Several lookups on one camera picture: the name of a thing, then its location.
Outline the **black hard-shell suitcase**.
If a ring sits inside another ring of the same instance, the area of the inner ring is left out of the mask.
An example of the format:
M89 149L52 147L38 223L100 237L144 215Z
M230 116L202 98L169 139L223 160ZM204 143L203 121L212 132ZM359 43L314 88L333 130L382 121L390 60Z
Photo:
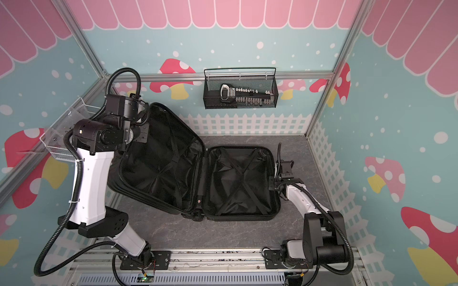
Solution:
M271 220L281 209L270 189L274 156L256 145L206 148L163 104L150 106L145 143L117 154L108 187L161 211L200 221Z

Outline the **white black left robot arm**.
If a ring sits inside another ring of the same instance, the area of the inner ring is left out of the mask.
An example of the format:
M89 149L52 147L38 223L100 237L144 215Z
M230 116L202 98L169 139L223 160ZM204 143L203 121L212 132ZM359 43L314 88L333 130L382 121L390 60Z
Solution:
M88 119L75 123L63 137L64 146L75 160L75 179L67 213L33 268L35 276L47 276L87 251L103 245L118 249L113 256L130 261L144 271L155 263L150 244L130 226L128 215L105 204L109 169L116 152L132 142L146 143L149 105L141 100L141 77L130 67L115 71L108 79L102 107ZM86 238L104 237L58 265L43 270L44 260L64 229L77 230Z

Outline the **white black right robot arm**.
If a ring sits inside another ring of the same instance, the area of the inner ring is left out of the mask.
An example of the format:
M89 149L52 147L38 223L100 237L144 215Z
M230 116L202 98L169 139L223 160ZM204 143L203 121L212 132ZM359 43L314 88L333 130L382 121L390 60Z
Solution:
M265 266L270 269L314 269L311 282L321 268L336 275L350 274L355 258L343 215L319 203L304 182L294 176L293 166L294 161L281 158L281 144L278 144L276 168L274 176L269 179L269 190L293 203L302 215L302 238L285 240L279 250L263 248L261 254Z

